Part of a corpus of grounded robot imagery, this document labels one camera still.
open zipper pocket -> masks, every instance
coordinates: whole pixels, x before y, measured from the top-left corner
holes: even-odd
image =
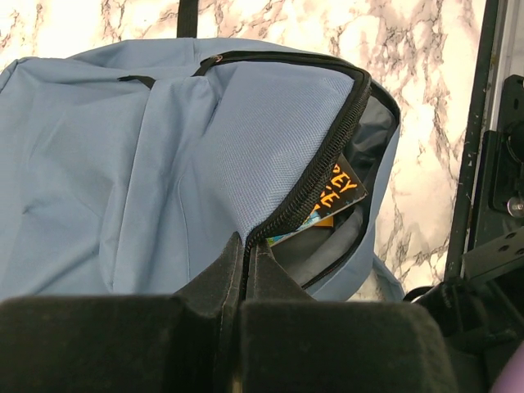
[[[248,279],[251,248],[265,238],[289,233],[301,226],[318,202],[332,169],[344,146],[359,124],[371,93],[371,76],[365,70],[332,56],[294,52],[225,52],[205,59],[193,76],[203,76],[211,68],[239,61],[282,62],[295,66],[313,66],[350,76],[354,85],[327,131],[313,160],[280,206],[246,239],[242,293]]]

black padded object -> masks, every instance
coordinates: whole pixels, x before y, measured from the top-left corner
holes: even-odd
[[[0,304],[0,391],[223,391],[243,247],[175,296],[26,297]]]
[[[238,234],[174,296],[27,297],[0,305],[0,391],[455,392],[417,305],[313,301],[266,242]],[[241,307],[241,294],[247,300]]]
[[[246,298],[313,300],[277,263],[267,242],[262,242],[251,250]]]
[[[458,391],[418,305],[249,300],[241,332],[245,392]]]

marble surface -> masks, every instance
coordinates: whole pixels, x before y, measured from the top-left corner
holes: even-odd
[[[376,252],[406,290],[442,277],[485,0],[201,0],[199,38],[330,53],[400,104],[402,134]],[[131,38],[173,38],[175,0],[2,0],[0,68]],[[374,277],[356,300],[380,299]]]

light blue backpack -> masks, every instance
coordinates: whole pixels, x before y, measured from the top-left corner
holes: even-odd
[[[398,299],[373,243],[399,127],[367,72],[271,43],[14,61],[0,75],[0,299],[175,292],[232,233],[249,256],[296,229],[341,153],[369,195],[328,237],[304,231],[275,257],[316,299],[348,299],[373,266]]]

book cover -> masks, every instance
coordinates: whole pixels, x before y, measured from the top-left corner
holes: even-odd
[[[347,209],[358,201],[362,201],[368,192],[356,173],[351,168],[347,159],[341,155],[332,171],[332,176],[327,182],[307,220],[292,233],[270,237],[268,243],[274,246],[313,225],[331,226],[334,220],[329,220],[336,213]]]

